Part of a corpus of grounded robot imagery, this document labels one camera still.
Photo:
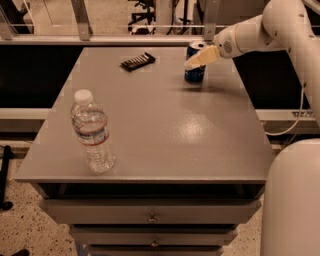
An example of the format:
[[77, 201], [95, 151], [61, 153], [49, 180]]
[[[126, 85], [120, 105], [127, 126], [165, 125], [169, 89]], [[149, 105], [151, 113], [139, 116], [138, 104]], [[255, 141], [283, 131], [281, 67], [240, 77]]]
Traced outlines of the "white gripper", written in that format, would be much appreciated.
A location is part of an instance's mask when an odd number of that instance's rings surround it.
[[226, 59], [242, 55], [236, 40], [238, 25], [229, 26], [214, 36], [213, 44], [206, 46], [196, 54], [188, 58], [184, 67], [186, 70], [193, 70], [216, 61], [220, 56]]

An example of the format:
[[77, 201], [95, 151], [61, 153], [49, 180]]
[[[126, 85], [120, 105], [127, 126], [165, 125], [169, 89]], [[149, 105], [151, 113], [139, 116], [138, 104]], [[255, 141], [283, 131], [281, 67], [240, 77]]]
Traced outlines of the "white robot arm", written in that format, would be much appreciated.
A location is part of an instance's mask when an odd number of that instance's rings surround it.
[[[302, 0], [269, 0], [261, 15], [234, 24], [185, 61], [192, 70], [251, 52], [283, 51], [295, 72], [293, 88], [278, 93], [288, 103], [301, 93], [320, 125], [320, 42]], [[267, 174], [260, 256], [320, 256], [320, 140], [282, 150]]]

